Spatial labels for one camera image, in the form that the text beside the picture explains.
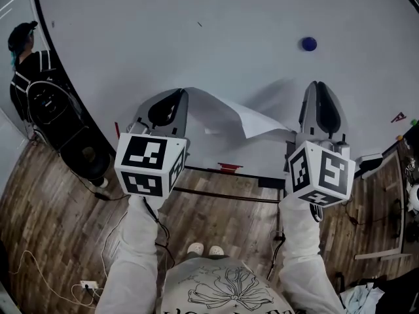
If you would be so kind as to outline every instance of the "white shoe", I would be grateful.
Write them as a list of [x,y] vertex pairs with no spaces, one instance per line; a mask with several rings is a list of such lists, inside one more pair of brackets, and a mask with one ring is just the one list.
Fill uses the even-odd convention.
[[106,178],[103,178],[103,183],[100,185],[100,188],[105,188],[109,184],[109,181]]
[[217,245],[213,245],[209,251],[210,252],[208,254],[210,256],[212,256],[213,254],[216,254],[216,255],[219,255],[219,256],[223,256],[224,255],[223,248],[218,247]]
[[187,253],[196,253],[202,256],[204,253],[204,245],[202,243],[192,243],[189,245]]

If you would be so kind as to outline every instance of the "power outlet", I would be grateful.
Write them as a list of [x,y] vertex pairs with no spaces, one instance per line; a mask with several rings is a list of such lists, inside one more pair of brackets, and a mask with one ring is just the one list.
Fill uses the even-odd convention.
[[99,288],[98,283],[91,280],[82,280],[80,281],[80,284],[82,288],[89,288],[91,290],[95,290]]

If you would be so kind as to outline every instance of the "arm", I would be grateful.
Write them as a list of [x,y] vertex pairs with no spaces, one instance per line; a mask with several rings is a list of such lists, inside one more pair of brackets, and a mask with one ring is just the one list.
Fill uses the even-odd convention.
[[97,314],[150,314],[155,308],[157,224],[142,201],[130,197],[118,258],[111,266]]
[[291,305],[313,314],[344,313],[319,255],[320,229],[309,204],[288,196],[280,209],[286,238],[280,279]]

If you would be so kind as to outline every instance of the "wooden floor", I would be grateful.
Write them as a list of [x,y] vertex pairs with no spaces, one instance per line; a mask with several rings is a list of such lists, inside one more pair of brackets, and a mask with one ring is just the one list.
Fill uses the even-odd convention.
[[[122,196],[117,178],[109,170],[110,183],[105,193],[112,198]],[[359,223],[386,216],[398,190],[383,188],[398,180],[397,164],[389,162],[384,169],[354,184],[349,215]],[[278,192],[259,188],[257,181],[243,177],[185,170],[177,184],[185,188],[224,194],[277,199]],[[31,251],[50,284],[59,294],[72,299],[70,288],[80,280],[96,280],[103,287],[100,252],[105,237],[114,228],[127,208],[127,199],[97,200],[79,182],[57,156],[44,145],[28,146],[18,162],[0,202],[0,232],[9,255],[10,268],[15,271],[24,250]],[[276,221],[276,205],[248,201],[220,200],[173,192],[160,210],[160,220],[171,232],[170,250],[178,262],[193,241],[222,246],[231,256],[243,260],[250,268],[266,275],[272,259],[272,230]],[[346,284],[386,274],[390,279],[418,266],[418,257],[379,262],[377,259],[354,260],[354,255],[392,249],[397,239],[388,218],[354,226],[342,205],[325,210],[321,223],[321,254],[329,278],[341,271]],[[109,267],[118,246],[118,230],[108,239],[104,252]],[[159,242],[164,243],[163,234]],[[159,284],[164,278],[166,259],[159,249]],[[276,268],[274,284],[278,280]],[[29,256],[22,269],[11,277],[12,295],[25,313],[93,313],[93,309],[73,305],[51,293]],[[89,302],[81,289],[75,294]]]

